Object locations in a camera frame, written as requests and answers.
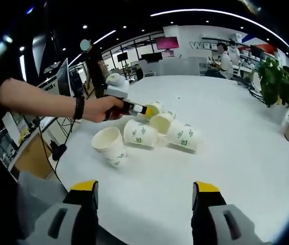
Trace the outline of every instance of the green leaves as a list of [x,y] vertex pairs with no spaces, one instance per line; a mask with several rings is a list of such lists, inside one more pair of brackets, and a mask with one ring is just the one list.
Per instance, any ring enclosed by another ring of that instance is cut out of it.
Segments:
[[267,57],[265,62],[261,62],[256,68],[261,79],[261,94],[268,107],[275,104],[278,97],[283,105],[289,107],[289,73],[279,67],[277,60]]

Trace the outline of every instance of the computer screen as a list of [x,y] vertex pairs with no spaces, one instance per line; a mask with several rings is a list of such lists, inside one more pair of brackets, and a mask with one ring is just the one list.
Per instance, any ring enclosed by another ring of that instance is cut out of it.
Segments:
[[127,60],[127,59],[128,59],[127,53],[123,53],[123,54],[117,55],[118,62],[121,62],[121,61]]
[[57,85],[59,94],[71,97],[74,96],[74,93],[71,88],[71,82],[69,79],[67,59],[63,62],[63,64],[61,65],[61,67],[57,72]]
[[251,53],[252,53],[252,56],[255,56],[255,57],[258,57],[258,58],[263,58],[263,57],[265,57],[264,52],[265,52],[265,51],[264,51],[263,49],[251,45]]
[[161,52],[141,55],[141,60],[146,60],[148,63],[158,62],[159,60],[162,60],[162,59],[163,59],[163,55]]
[[178,48],[177,37],[159,37],[155,39],[156,48],[158,50],[165,50],[167,48]]

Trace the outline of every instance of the curved ceiling light strip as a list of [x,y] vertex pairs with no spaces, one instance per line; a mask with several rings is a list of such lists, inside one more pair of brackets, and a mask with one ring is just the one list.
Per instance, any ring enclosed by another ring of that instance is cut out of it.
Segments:
[[200,12],[212,12],[212,13],[218,13],[218,14],[226,14],[226,15],[230,15],[239,19],[243,19],[245,21],[248,21],[252,24],[255,24],[258,27],[261,27],[262,29],[266,30],[267,32],[270,32],[272,35],[274,35],[275,37],[277,37],[280,41],[282,41],[286,46],[289,47],[289,44],[286,43],[285,40],[283,40],[279,35],[277,35],[276,33],[274,33],[273,31],[271,31],[270,29],[266,28],[265,26],[262,26],[261,24],[250,20],[248,18],[242,17],[240,15],[236,15],[236,14],[232,14],[232,13],[228,13],[228,12],[224,12],[224,11],[219,11],[219,10],[213,10],[213,9],[178,9],[178,10],[170,10],[170,11],[165,11],[165,12],[160,12],[157,14],[151,14],[151,17],[154,16],[158,16],[158,15],[162,15],[162,14],[170,14],[170,13],[177,13],[177,12],[189,12],[189,11],[200,11]]

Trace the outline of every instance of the desk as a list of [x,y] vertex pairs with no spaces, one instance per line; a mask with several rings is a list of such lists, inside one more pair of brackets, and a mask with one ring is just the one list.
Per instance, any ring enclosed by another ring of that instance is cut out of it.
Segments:
[[[234,68],[234,69],[239,69],[240,67],[238,66],[238,65],[232,65],[232,68]],[[251,73],[253,70],[252,69],[250,69],[250,68],[247,68],[247,67],[241,67],[241,69],[240,70],[242,70],[242,71],[244,71],[244,72],[247,72],[247,73]]]
[[263,240],[274,239],[289,219],[289,142],[266,117],[268,108],[235,81],[198,76],[144,78],[129,91],[138,103],[160,101],[201,132],[195,155],[171,148],[127,147],[129,163],[113,169],[91,147],[109,126],[83,121],[67,142],[57,168],[63,185],[99,181],[99,224],[132,245],[193,244],[194,181],[218,186],[254,223]]

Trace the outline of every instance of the yellow object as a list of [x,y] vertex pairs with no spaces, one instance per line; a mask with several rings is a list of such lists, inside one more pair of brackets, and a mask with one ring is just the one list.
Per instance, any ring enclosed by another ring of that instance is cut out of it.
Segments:
[[197,181],[196,184],[199,186],[199,192],[220,192],[213,184],[203,183],[200,181]]
[[152,111],[152,109],[149,108],[149,107],[147,107],[144,116],[145,116],[145,117],[152,117],[152,115],[153,115],[153,111]]
[[77,183],[76,185],[72,186],[70,190],[93,190],[95,186],[96,180],[90,180],[86,182]]

